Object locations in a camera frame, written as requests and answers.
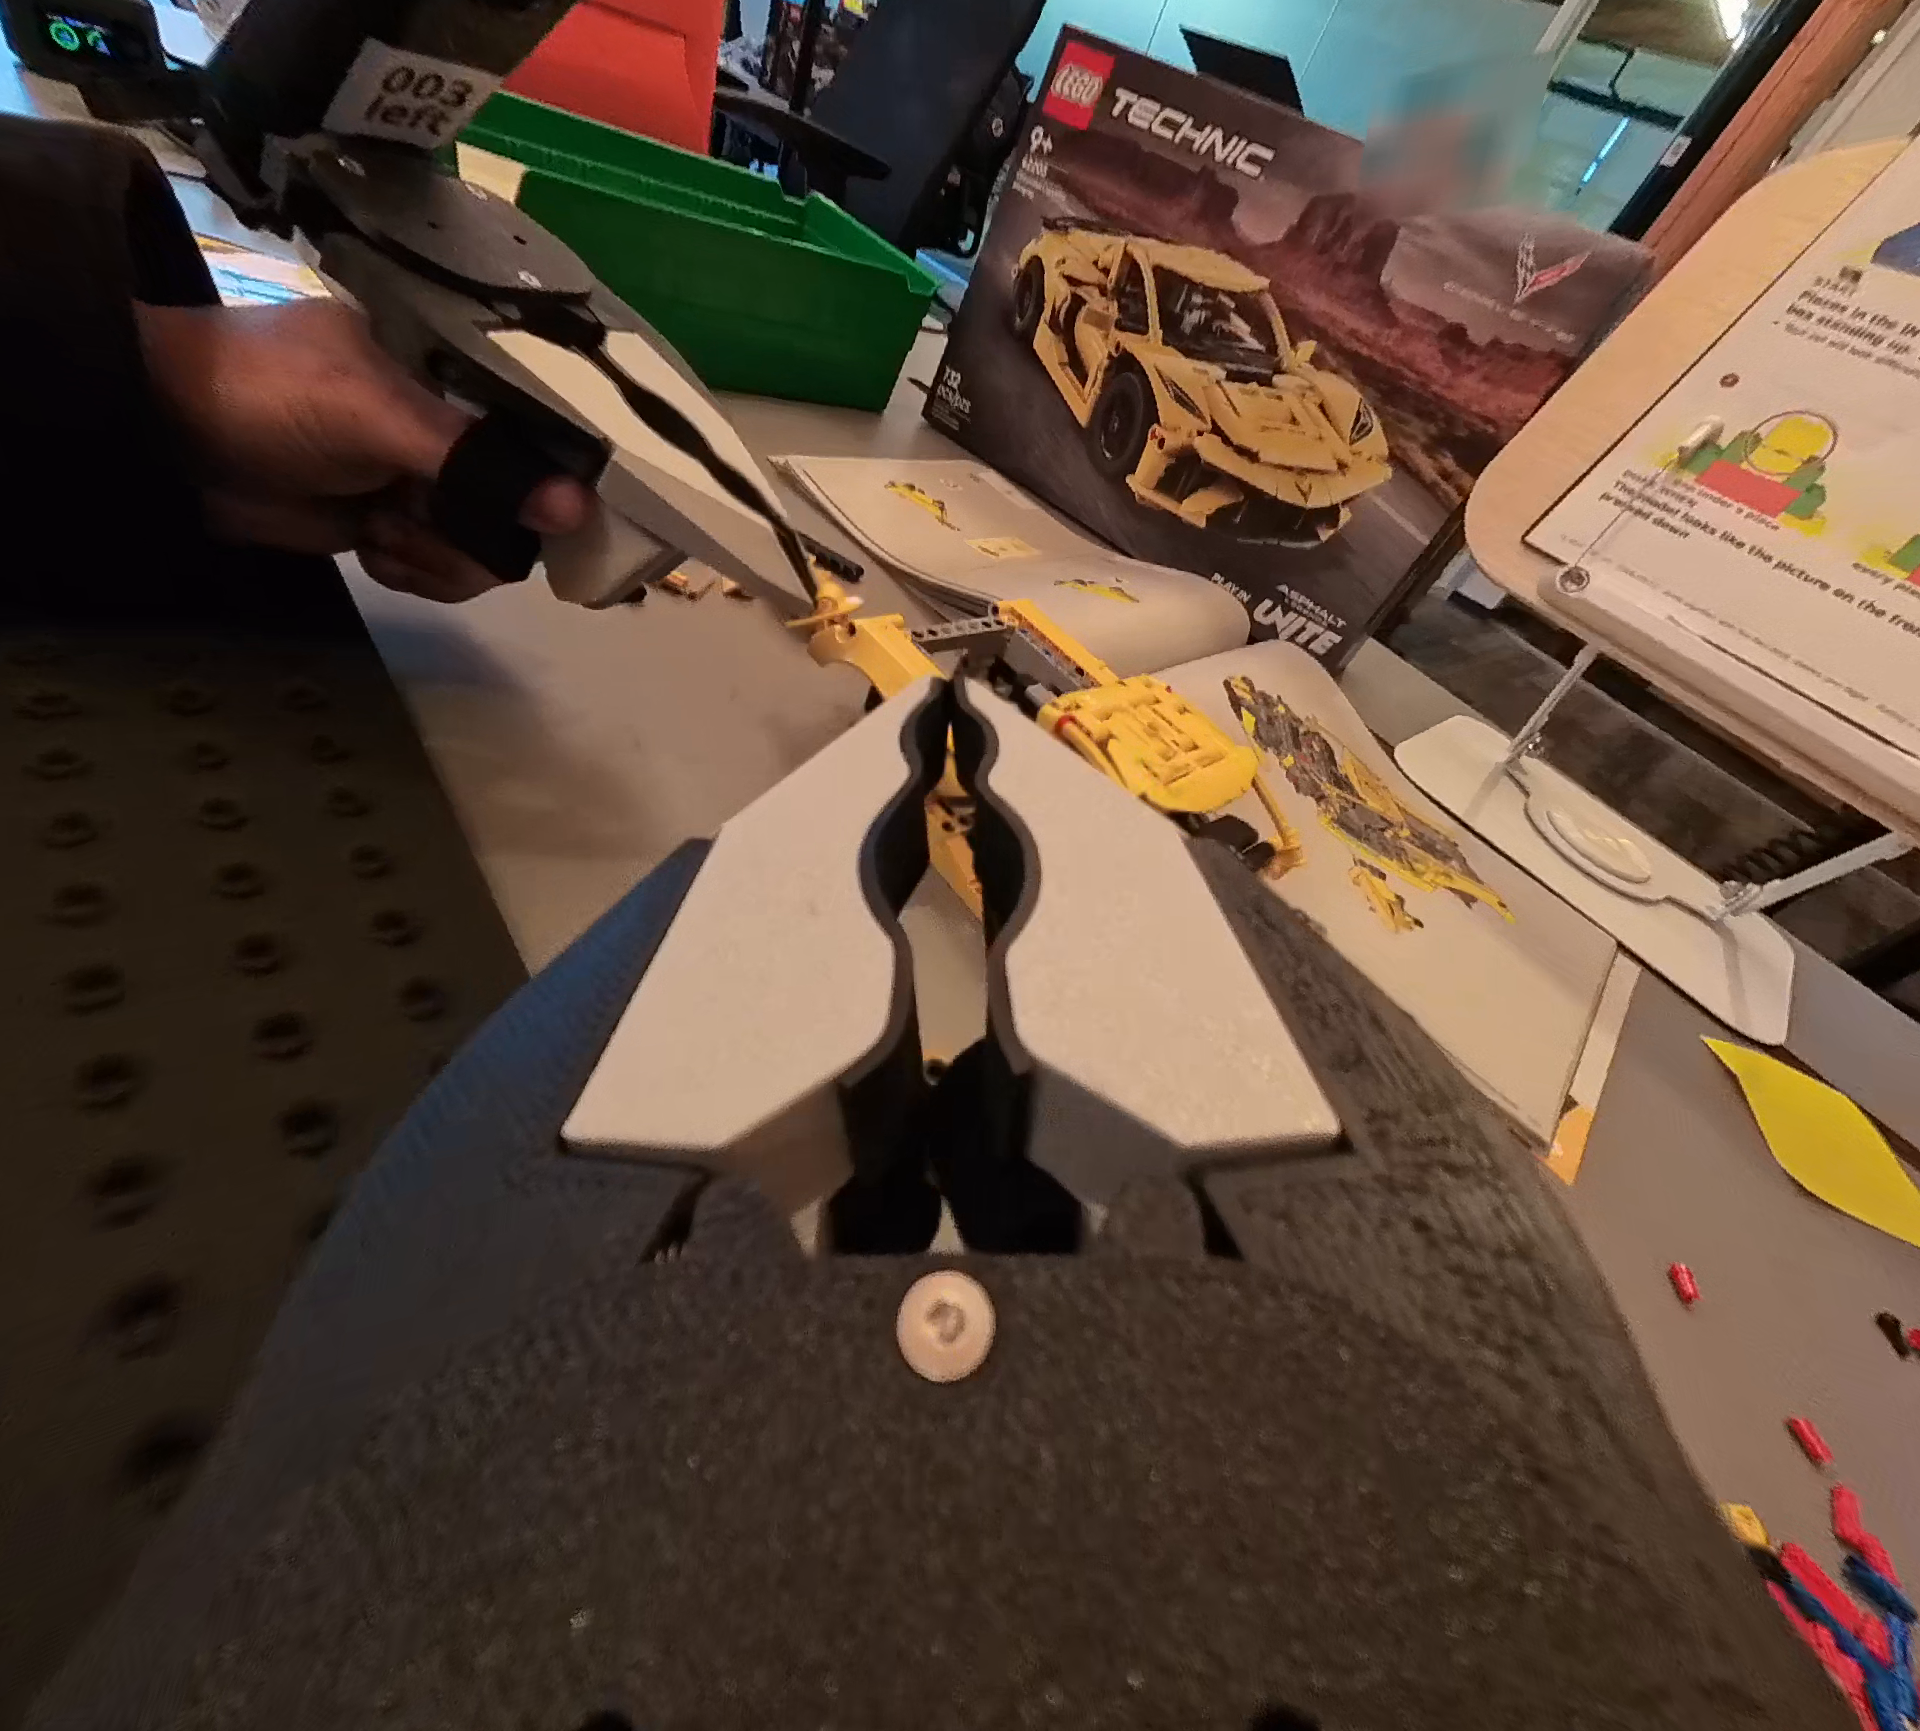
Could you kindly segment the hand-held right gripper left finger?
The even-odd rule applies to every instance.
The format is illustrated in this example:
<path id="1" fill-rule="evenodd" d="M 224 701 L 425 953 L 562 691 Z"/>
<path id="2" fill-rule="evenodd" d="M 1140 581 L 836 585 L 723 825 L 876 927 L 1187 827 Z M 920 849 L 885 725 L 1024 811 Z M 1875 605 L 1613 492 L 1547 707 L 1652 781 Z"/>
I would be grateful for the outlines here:
<path id="1" fill-rule="evenodd" d="M 899 911 L 939 767 L 941 685 L 912 683 L 697 851 L 564 1119 L 570 1153 L 729 1177 L 779 1215 L 852 1177 L 848 1109 L 916 1023 Z"/>

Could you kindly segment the black office chair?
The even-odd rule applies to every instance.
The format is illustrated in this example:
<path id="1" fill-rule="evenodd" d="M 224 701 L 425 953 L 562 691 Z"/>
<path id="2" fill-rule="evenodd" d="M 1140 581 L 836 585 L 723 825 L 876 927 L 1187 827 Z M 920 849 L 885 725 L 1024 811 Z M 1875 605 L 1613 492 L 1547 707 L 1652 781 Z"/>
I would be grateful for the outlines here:
<path id="1" fill-rule="evenodd" d="M 876 0 L 827 86 L 805 104 L 722 90 L 719 124 L 791 160 L 808 194 L 904 256 L 955 252 L 949 176 L 1034 38 L 1048 0 Z"/>

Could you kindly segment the printed instruction sheet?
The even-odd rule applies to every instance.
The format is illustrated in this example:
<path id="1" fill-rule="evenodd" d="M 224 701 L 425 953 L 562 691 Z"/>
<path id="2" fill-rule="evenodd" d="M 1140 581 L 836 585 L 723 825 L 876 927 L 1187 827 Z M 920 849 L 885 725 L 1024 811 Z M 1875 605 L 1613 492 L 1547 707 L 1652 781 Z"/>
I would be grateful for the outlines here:
<path id="1" fill-rule="evenodd" d="M 1883 176 L 1528 543 L 1913 755 L 1916 374 L 1916 184 Z"/>

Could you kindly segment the toy car box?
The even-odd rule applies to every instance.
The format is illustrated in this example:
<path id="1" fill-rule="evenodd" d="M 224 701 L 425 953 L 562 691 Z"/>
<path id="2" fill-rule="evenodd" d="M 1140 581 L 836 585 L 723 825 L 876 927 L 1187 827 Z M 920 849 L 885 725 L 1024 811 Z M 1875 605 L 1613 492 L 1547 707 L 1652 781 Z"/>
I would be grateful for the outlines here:
<path id="1" fill-rule="evenodd" d="M 924 420 L 1342 669 L 1650 266 L 1540 208 L 1406 208 L 1357 140 L 1066 26 Z"/>

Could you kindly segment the open instruction booklet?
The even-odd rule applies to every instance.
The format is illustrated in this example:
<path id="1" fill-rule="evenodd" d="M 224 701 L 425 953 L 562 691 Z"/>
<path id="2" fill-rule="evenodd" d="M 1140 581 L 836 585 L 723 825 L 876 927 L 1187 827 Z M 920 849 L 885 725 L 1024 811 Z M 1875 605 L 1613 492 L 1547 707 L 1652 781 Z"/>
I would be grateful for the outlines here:
<path id="1" fill-rule="evenodd" d="M 1244 605 L 1124 557 L 967 460 L 790 456 L 779 476 L 924 599 L 971 617 L 1025 597 L 1119 675 L 1192 701 L 1260 771 L 1303 843 L 1260 879 L 1547 1147 L 1616 943 L 1387 767 L 1332 673 L 1254 641 Z"/>

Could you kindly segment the person's left hand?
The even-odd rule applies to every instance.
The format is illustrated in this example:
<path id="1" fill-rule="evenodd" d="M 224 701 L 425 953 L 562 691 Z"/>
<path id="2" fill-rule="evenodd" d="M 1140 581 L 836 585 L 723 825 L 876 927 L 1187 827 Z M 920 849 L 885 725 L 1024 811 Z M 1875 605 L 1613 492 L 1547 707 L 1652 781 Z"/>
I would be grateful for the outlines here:
<path id="1" fill-rule="evenodd" d="M 384 589 L 442 603 L 502 581 L 428 520 L 471 416 L 410 378 L 360 312 L 334 300 L 132 312 L 219 536 L 350 553 Z"/>

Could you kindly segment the wooden document stand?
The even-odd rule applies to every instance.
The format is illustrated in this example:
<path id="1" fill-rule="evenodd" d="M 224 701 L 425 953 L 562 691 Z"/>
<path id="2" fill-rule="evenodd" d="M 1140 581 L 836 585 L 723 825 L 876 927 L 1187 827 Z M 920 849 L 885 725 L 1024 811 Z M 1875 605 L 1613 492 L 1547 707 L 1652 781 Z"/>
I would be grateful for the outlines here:
<path id="1" fill-rule="evenodd" d="M 1579 649 L 1514 735 L 1449 717 L 1396 745 L 1421 793 L 1760 1045 L 1785 1043 L 1794 1003 L 1795 959 L 1768 913 L 1916 847 L 1917 741 L 1913 755 L 1895 751 L 1666 617 L 1650 627 L 1623 619 L 1582 565 L 1550 559 L 1528 534 L 1883 176 L 1913 180 L 1917 218 L 1916 140 L 1826 154 L 1760 182 L 1493 460 L 1467 504 L 1467 551 Z M 1820 853 L 1794 879 L 1709 879 L 1543 757 L 1550 713 L 1599 657 L 1880 831 L 1857 849 Z"/>

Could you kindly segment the yellow sticky note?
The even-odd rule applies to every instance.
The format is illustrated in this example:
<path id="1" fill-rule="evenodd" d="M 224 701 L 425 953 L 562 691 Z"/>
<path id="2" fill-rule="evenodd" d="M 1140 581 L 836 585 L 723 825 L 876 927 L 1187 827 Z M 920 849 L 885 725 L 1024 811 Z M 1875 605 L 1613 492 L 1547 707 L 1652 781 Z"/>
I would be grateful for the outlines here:
<path id="1" fill-rule="evenodd" d="M 1702 1041 L 1732 1075 L 1760 1137 L 1815 1201 L 1917 1247 L 1917 1185 L 1859 1107 L 1824 1079 L 1726 1039 Z"/>

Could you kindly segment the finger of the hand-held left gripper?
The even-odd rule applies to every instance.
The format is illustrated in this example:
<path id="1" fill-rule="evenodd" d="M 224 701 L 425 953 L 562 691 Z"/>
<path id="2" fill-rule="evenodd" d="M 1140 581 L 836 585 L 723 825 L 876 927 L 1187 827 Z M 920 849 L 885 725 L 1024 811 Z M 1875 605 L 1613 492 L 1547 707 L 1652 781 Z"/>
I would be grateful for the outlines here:
<path id="1" fill-rule="evenodd" d="M 852 597 L 822 569 L 701 382 L 650 328 L 564 346 L 497 328 L 524 396 L 603 450 L 586 524 L 547 540 L 557 597 L 630 597 L 686 559 L 760 597 Z"/>

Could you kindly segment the person's left forearm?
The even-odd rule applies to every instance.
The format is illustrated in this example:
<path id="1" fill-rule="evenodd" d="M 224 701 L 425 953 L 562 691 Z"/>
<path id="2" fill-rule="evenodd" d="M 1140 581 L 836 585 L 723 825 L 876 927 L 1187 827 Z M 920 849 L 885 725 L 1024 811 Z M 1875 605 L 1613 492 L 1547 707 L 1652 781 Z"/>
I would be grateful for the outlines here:
<path id="1" fill-rule="evenodd" d="M 137 306 L 214 282 L 152 154 L 107 130 L 4 116 L 4 615 L 174 621 L 212 603 L 212 553 Z"/>

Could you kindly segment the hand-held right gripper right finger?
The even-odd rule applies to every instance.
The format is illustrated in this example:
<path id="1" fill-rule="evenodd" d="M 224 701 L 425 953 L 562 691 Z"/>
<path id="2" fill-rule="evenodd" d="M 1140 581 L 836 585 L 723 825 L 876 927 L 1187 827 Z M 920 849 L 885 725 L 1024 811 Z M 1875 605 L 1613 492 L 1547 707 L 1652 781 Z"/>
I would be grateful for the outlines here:
<path id="1" fill-rule="evenodd" d="M 1342 1121 L 1202 871 L 1202 845 L 1009 701 L 953 687 L 985 1029 L 1019 1151 L 1085 1207 L 1321 1157 Z"/>

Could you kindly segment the black perforated mat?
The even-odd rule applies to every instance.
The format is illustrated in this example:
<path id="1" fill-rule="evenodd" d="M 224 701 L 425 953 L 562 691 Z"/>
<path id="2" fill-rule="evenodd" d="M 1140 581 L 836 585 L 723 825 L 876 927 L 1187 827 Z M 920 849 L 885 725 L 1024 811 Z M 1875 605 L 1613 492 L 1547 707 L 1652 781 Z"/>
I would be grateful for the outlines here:
<path id="1" fill-rule="evenodd" d="M 2 1701 L 190 1487 L 286 1289 L 526 971 L 336 573 L 8 621 Z"/>

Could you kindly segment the pile of small coloured pieces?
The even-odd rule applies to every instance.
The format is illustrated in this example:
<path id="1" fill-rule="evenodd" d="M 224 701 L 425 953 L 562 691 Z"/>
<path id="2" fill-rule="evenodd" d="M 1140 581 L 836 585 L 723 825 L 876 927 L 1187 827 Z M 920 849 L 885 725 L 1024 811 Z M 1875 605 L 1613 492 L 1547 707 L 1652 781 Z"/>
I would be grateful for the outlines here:
<path id="1" fill-rule="evenodd" d="M 1768 1599 L 1862 1727 L 1916 1725 L 1916 1257 L 1659 1243 L 1644 1345 Z"/>

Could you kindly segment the green plastic bin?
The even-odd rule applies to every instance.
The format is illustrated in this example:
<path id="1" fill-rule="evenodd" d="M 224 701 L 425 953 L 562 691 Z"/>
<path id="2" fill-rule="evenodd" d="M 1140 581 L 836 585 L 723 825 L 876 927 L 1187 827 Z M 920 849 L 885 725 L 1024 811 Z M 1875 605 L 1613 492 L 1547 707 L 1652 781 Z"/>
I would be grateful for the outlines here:
<path id="1" fill-rule="evenodd" d="M 707 388 L 885 410 L 935 280 L 822 196 L 496 94 L 457 156 L 517 164 L 515 208 L 664 336 Z"/>

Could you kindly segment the yellow brick car model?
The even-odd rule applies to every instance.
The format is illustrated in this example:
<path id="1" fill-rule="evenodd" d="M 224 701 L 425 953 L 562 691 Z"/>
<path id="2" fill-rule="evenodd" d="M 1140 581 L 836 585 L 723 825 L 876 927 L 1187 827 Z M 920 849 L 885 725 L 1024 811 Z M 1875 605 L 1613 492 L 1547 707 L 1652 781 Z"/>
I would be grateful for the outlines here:
<path id="1" fill-rule="evenodd" d="M 1231 741 L 1192 701 L 1150 675 L 1119 675 L 1025 597 L 912 629 L 899 613 L 861 615 L 859 597 L 814 571 L 814 603 L 786 627 L 819 665 L 844 665 L 876 707 L 920 681 L 981 679 L 1074 757 L 1195 837 L 1221 843 L 1255 877 L 1280 879 L 1303 843 L 1251 743 Z"/>

